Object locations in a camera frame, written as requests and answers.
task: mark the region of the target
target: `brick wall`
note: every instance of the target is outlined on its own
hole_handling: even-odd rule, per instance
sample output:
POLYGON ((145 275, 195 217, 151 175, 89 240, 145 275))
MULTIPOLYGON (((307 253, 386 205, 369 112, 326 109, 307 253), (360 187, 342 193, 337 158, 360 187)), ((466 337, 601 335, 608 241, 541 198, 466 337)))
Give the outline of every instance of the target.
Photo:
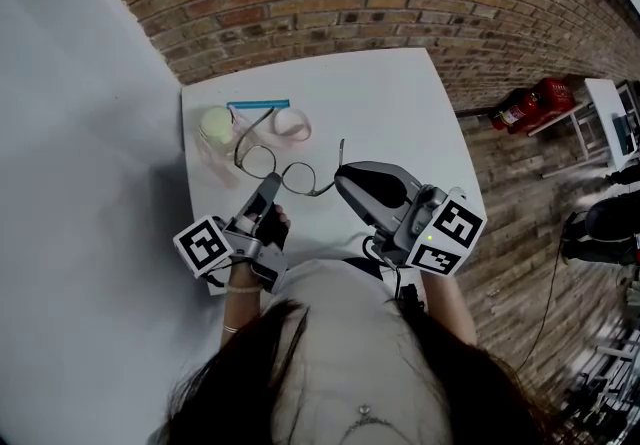
POLYGON ((298 57, 427 48, 458 110, 567 73, 640 79, 628 0, 123 0, 184 84, 298 57))

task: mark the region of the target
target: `white shirt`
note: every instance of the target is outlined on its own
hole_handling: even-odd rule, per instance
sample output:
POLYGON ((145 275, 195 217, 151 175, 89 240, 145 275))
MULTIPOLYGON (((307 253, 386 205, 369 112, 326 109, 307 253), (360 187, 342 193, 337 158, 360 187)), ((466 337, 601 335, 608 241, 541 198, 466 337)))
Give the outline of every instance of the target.
MULTIPOLYGON (((368 416, 393 428, 362 426, 345 445, 451 443, 447 403, 387 286, 336 260, 312 260, 289 271, 273 288, 309 308, 283 394, 275 408, 274 442, 338 445, 368 405, 368 416)), ((299 318, 285 325, 280 354, 299 318)))

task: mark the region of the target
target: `red fire extinguisher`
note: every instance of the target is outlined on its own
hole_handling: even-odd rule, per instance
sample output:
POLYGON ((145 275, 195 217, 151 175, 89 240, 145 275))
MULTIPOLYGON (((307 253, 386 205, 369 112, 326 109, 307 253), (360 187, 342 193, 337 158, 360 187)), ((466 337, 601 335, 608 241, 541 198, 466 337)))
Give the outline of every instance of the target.
POLYGON ((537 93, 517 88, 489 114, 491 124, 497 130, 512 127, 517 121, 536 114, 539 100, 537 93))

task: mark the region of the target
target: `black cable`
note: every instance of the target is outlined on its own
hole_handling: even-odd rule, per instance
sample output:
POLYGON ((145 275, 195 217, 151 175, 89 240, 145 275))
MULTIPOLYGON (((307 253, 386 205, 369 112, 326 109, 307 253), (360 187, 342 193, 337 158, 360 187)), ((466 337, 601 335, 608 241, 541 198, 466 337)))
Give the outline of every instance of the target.
POLYGON ((380 259, 374 257, 371 253, 369 253, 369 250, 367 250, 367 244, 372 240, 373 240, 373 235, 369 235, 369 237, 365 237, 365 239, 362 241, 362 253, 364 254, 365 257, 367 257, 372 262, 375 262, 380 267, 389 267, 387 264, 382 262, 380 259))
MULTIPOLYGON (((372 240, 373 240, 373 235, 369 235, 369 237, 366 237, 362 241, 362 253, 364 254, 365 257, 367 257, 372 262, 375 262, 380 267, 385 267, 385 268, 388 269, 390 267, 389 264, 385 264, 380 259, 374 257, 371 253, 369 253, 369 250, 367 250, 367 244, 372 240)), ((400 269, 403 269, 405 267, 409 267, 409 266, 396 266, 394 268, 394 270, 396 272, 396 295, 395 295, 395 299, 398 299, 398 297, 400 295, 400 281, 402 279, 402 276, 400 275, 400 269)))
POLYGON ((400 269, 396 267, 396 295, 395 295, 395 299, 398 299, 398 296, 400 295, 400 279, 402 277, 400 276, 400 269))
POLYGON ((227 267, 231 267, 233 265, 243 264, 245 262, 247 262, 247 260, 238 260, 236 262, 230 262, 227 265, 222 265, 220 267, 214 267, 213 269, 209 269, 206 273, 204 273, 202 275, 202 278, 207 280, 212 285, 215 285, 218 288, 222 288, 222 287, 224 287, 224 283, 220 283, 215 276, 213 276, 212 274, 209 274, 209 273, 212 273, 213 271, 220 271, 221 269, 226 269, 227 267))
MULTIPOLYGON (((562 229, 562 235, 564 235, 565 228, 566 228, 566 226, 563 227, 563 229, 562 229)), ((551 296, 553 295, 553 282, 555 281, 556 273, 558 272, 558 260, 560 260, 560 251, 562 251, 562 238, 558 242, 558 252, 556 253, 556 263, 553 266, 553 275, 551 276, 551 286, 549 287, 549 298, 547 299, 547 307, 545 308, 544 316, 542 317, 542 325, 540 326, 540 331, 538 331, 538 336, 534 340, 533 345, 531 346, 531 349, 529 350, 529 353, 527 354, 527 357, 520 364, 520 366, 516 369, 516 373, 520 372, 522 367, 524 367, 525 363, 527 363, 527 361, 529 361, 529 358, 531 357, 531 355, 533 354, 533 351, 535 350, 536 346, 538 345, 538 340, 540 340, 540 336, 542 335, 542 330, 544 330, 544 325, 547 322, 547 315, 549 314, 549 307, 551 306, 551 296)))

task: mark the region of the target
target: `eyeglasses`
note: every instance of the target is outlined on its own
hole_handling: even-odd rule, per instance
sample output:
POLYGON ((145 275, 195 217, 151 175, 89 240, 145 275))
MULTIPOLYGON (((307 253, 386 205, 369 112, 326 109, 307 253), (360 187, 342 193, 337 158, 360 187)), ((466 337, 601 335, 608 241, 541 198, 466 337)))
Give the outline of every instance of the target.
MULTIPOLYGON (((258 180, 264 180, 265 178, 267 178, 267 175, 269 173, 275 173, 276 172, 276 168, 277 168, 276 156, 273 153, 273 151, 271 151, 270 148, 268 148, 268 147, 266 147, 264 145, 253 145, 246 152, 244 152, 242 155, 240 155, 241 144, 242 144, 242 141, 258 125, 260 125, 260 123, 262 123, 271 114, 273 114, 274 110, 275 110, 275 108, 273 108, 273 107, 271 109, 269 109, 264 115, 262 115, 262 117, 260 117, 260 119, 258 119, 256 122, 254 122, 242 134, 242 136, 240 136, 240 139, 238 139, 238 143, 236 144, 236 148, 235 148, 235 150, 233 152, 233 163, 236 165, 236 167, 239 168, 240 170, 242 170, 244 173, 246 173, 250 177, 257 178, 258 180), (250 164, 250 162, 247 160, 247 157, 254 157, 255 158, 255 153, 258 150, 265 150, 271 156, 273 165, 272 165, 272 169, 271 169, 271 171, 269 171, 269 173, 264 173, 264 171, 260 170, 261 173, 257 174, 258 170, 256 170, 255 168, 252 169, 251 167, 247 168, 245 166, 245 161, 246 161, 246 164, 250 164)), ((343 150, 344 150, 344 139, 342 139, 340 141, 338 167, 342 166, 343 150)), ((289 164, 284 169, 284 171, 282 172, 281 178, 282 178, 282 185, 285 187, 285 189, 287 189, 288 191, 291 191, 294 194, 300 194, 302 196, 312 196, 312 197, 320 196, 320 195, 326 193, 334 185, 334 182, 332 181, 329 185, 323 187, 322 189, 316 190, 316 172, 306 162, 294 162, 292 164, 289 164)))

